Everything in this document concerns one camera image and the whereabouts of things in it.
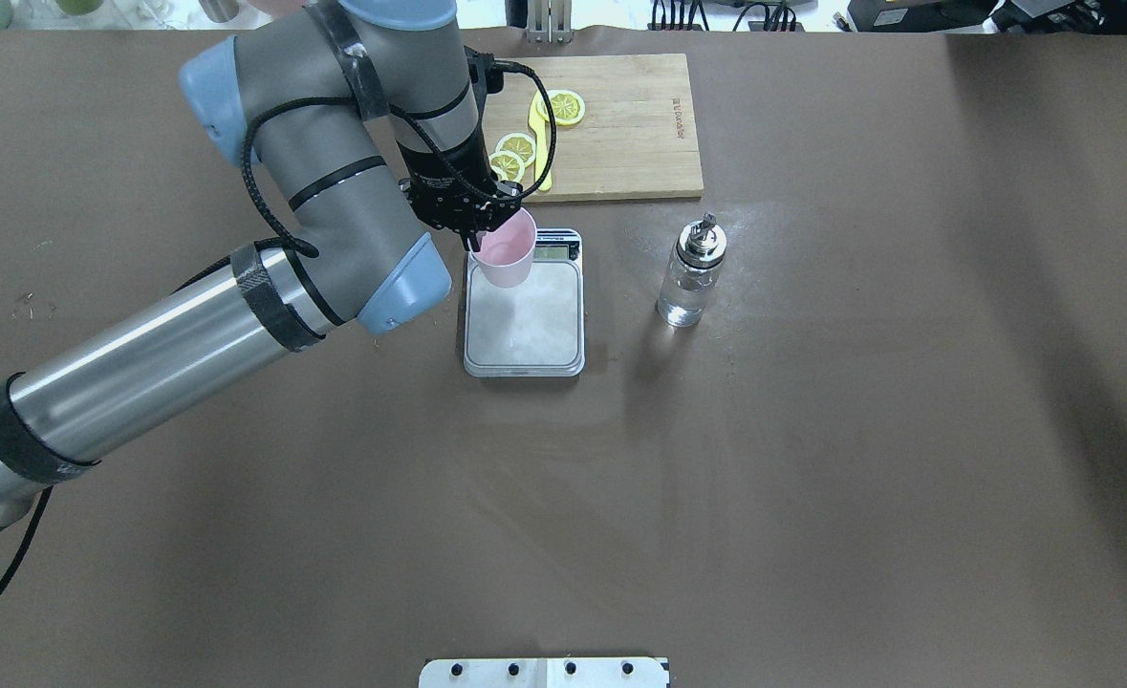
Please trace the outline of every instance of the table surface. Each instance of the table surface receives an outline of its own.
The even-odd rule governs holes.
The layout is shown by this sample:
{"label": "table surface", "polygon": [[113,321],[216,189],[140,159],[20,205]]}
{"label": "table surface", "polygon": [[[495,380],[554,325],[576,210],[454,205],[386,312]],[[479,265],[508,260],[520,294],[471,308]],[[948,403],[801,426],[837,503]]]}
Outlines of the table surface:
{"label": "table surface", "polygon": [[[702,201],[535,210],[584,235],[588,367],[469,378],[454,292],[245,379],[56,489],[0,685],[1127,685],[1127,38],[773,38],[468,34],[690,56]],[[175,83],[218,39],[0,32],[0,379],[265,236]]]}

